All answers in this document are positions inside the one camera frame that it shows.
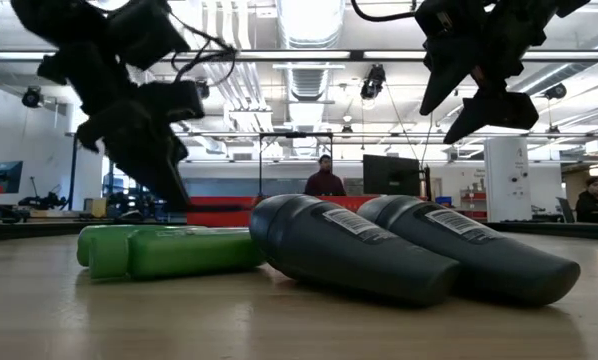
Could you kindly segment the red plastic basket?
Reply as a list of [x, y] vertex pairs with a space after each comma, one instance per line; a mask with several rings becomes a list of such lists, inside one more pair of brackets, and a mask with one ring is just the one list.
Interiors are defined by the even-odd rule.
[[319, 199], [338, 204], [356, 212], [363, 204], [375, 199], [375, 196], [319, 196]]
[[188, 225], [206, 227], [247, 227], [251, 210], [261, 197], [195, 196], [190, 198], [194, 209], [186, 213]]

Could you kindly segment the black metal frame rig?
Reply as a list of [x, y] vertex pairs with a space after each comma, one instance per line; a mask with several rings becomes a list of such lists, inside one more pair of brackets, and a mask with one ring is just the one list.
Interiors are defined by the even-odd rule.
[[258, 135], [259, 156], [258, 156], [258, 196], [263, 197], [263, 141], [265, 138], [272, 137], [276, 140], [278, 137], [287, 139], [300, 138], [320, 138], [325, 137], [330, 140], [330, 152], [333, 152], [334, 134], [332, 132], [304, 132], [304, 131], [287, 131], [287, 132], [260, 132]]

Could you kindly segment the person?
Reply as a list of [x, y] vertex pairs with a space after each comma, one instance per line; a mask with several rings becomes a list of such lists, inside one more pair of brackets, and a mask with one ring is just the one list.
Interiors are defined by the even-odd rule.
[[342, 180], [332, 172], [332, 158], [322, 155], [319, 170], [312, 174], [305, 185], [304, 194], [310, 196], [346, 196]]
[[575, 212], [578, 222], [598, 224], [598, 177], [586, 180], [586, 189], [578, 195]]

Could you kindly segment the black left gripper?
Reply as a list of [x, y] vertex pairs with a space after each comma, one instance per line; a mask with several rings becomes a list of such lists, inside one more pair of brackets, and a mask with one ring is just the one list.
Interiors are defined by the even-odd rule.
[[[97, 152], [102, 142], [117, 168], [164, 200], [170, 210], [189, 209], [178, 169], [188, 151], [168, 122], [205, 116], [194, 81], [150, 82], [137, 88], [116, 56], [92, 42], [64, 45], [54, 55], [45, 55], [37, 74], [70, 84], [82, 111], [92, 115], [76, 131], [83, 147]], [[136, 88], [138, 102], [120, 100]]]

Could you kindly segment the grey deodorant bottle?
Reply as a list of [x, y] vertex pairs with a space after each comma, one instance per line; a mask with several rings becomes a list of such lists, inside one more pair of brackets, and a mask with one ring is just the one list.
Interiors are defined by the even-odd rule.
[[522, 306], [545, 306], [567, 295], [580, 265], [518, 242], [459, 212], [406, 195], [365, 202], [357, 214], [415, 245], [461, 265], [466, 293]]
[[266, 261], [292, 279], [415, 306], [443, 302], [460, 272], [457, 261], [308, 195], [262, 200], [249, 230]]

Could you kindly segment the white round pillar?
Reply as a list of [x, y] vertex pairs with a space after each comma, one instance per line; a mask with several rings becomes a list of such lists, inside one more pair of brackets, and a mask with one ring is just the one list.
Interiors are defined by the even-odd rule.
[[484, 145], [489, 222], [532, 218], [525, 138], [489, 138]]

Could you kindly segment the green travel bottle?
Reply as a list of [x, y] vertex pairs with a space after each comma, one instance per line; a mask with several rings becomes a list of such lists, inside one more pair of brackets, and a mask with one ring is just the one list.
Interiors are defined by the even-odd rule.
[[79, 233], [77, 240], [77, 262], [89, 266], [90, 248], [95, 240], [119, 242], [126, 240], [130, 234], [138, 230], [207, 230], [205, 226], [168, 226], [168, 225], [88, 225]]
[[94, 238], [88, 268], [93, 280], [156, 280], [238, 272], [263, 263], [245, 228], [179, 227]]

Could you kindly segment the silver ceiling duct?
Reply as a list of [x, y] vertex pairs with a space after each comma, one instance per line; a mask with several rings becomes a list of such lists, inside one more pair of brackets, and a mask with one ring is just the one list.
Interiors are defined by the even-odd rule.
[[[346, 0], [275, 1], [283, 48], [324, 50], [336, 47], [343, 28]], [[321, 130], [329, 77], [327, 62], [291, 63], [285, 71], [288, 116], [294, 130]]]

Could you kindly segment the black computer monitor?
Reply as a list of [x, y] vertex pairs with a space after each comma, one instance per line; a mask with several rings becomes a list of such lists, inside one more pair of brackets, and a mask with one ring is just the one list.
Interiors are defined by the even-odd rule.
[[363, 156], [363, 191], [371, 195], [421, 194], [418, 160], [378, 156]]

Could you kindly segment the wall monitor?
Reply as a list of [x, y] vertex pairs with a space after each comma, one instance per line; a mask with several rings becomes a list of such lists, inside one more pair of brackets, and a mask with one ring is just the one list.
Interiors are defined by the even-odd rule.
[[5, 194], [19, 192], [23, 170], [22, 161], [0, 162], [0, 187]]

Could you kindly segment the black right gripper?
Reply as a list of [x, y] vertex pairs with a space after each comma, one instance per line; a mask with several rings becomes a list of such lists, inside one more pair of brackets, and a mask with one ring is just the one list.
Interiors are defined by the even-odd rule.
[[530, 130], [539, 119], [526, 93], [505, 92], [523, 70], [521, 57], [546, 40], [547, 0], [424, 0], [415, 20], [426, 36], [430, 71], [420, 106], [432, 113], [467, 76], [483, 93], [463, 99], [444, 137], [453, 144], [485, 126]]

